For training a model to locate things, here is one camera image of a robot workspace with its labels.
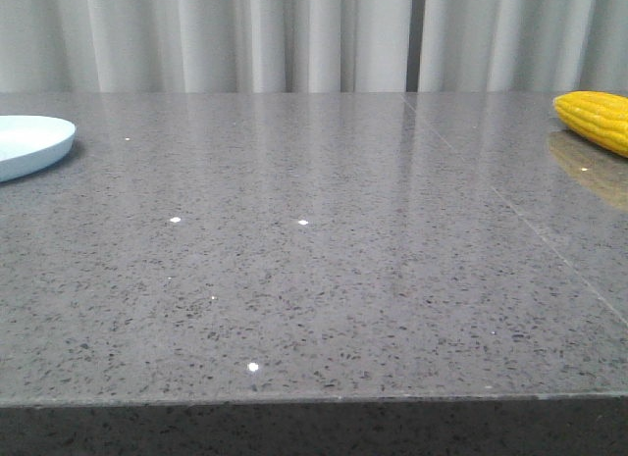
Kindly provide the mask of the white curtain panel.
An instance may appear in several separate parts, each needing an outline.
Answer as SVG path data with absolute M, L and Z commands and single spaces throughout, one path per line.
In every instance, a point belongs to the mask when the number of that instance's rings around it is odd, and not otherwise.
M 1 0 L 1 88 L 406 86 L 412 0 Z
M 409 91 L 627 89 L 627 0 L 412 0 Z

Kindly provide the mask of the white curtain right panel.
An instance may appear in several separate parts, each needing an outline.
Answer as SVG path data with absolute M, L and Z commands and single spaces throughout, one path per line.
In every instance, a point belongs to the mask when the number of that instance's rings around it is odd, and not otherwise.
M 627 0 L 412 0 L 409 91 L 627 89 Z

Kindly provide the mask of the light blue round plate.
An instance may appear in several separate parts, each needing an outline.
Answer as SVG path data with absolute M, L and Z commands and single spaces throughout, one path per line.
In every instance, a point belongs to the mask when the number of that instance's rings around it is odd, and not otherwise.
M 1 181 L 27 176 L 60 161 L 71 150 L 77 127 L 34 115 L 1 117 Z

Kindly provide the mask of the yellow corn cob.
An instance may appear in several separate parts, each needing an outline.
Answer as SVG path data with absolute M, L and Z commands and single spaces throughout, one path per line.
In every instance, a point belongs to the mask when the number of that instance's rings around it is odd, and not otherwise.
M 559 119 L 572 131 L 627 157 L 627 98 L 600 91 L 573 91 L 553 99 Z

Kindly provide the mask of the white curtain left panel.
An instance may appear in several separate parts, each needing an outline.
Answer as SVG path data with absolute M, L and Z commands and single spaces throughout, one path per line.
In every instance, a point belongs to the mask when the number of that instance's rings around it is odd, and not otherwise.
M 412 0 L 1 0 L 1 88 L 406 86 Z

